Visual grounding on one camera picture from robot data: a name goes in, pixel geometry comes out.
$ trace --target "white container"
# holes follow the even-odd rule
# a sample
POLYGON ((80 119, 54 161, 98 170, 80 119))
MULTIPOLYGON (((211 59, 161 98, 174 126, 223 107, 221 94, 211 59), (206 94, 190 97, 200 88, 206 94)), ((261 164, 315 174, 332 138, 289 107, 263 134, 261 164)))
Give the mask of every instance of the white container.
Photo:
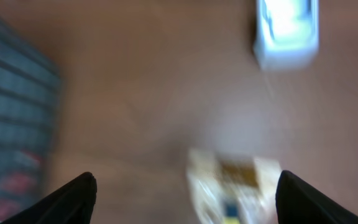
POLYGON ((262 70, 309 65, 319 47, 318 0, 257 0, 254 53, 262 70))

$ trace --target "brown surface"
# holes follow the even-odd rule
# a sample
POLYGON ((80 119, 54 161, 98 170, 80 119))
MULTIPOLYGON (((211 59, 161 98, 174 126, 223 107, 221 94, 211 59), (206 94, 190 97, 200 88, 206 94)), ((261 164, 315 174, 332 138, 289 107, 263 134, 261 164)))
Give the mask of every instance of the brown surface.
POLYGON ((93 172, 93 223, 196 223, 189 146, 277 158, 358 214, 358 1, 321 1, 318 58, 280 74, 253 0, 17 2, 0 14, 66 81, 50 190, 93 172))

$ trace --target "black object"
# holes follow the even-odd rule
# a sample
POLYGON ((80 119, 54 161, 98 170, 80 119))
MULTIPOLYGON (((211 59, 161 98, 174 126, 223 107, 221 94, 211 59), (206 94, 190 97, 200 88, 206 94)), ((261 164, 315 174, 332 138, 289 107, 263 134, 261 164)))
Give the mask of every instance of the black object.
POLYGON ((96 191, 96 179, 85 172, 2 224, 89 224, 96 191))
POLYGON ((276 208, 279 224, 358 223, 358 216, 287 170, 278 181, 276 208))
POLYGON ((0 20, 0 221, 41 198, 60 78, 0 20))

